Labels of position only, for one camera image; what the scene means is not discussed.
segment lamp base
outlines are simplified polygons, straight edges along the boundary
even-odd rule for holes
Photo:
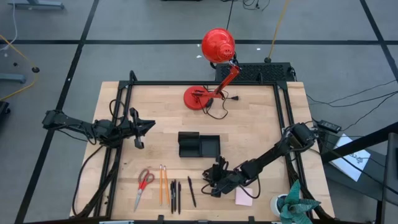
[[[191,110],[202,110],[206,108],[207,103],[209,102],[208,97],[197,97],[192,95],[194,91],[200,91],[203,93],[208,93],[207,89],[203,88],[202,86],[192,86],[185,90],[184,93],[184,103],[187,108]]]

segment scissor blade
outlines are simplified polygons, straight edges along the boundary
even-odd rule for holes
[[[136,212],[136,210],[137,210],[138,202],[139,202],[139,199],[140,199],[140,198],[141,198],[141,195],[138,195],[137,198],[136,198],[136,203],[135,203],[135,205],[134,205],[134,212]]]
[[[139,199],[141,198],[142,190],[139,189],[137,193],[136,203],[134,204],[134,212],[137,210]]]

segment black tray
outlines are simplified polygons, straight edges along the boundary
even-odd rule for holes
[[[199,132],[178,132],[180,157],[217,158],[220,155],[220,136],[199,135]]]

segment succulent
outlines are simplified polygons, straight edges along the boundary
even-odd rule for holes
[[[289,194],[284,198],[278,198],[277,207],[280,211],[282,224],[312,224],[305,212],[316,208],[320,202],[311,199],[300,199],[300,182],[296,180]]]

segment potted plant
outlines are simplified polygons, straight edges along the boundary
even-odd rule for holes
[[[280,217],[282,224],[311,224],[305,212],[317,207],[320,202],[311,199],[300,199],[300,182],[296,180],[288,195],[278,195],[271,199],[272,212]]]

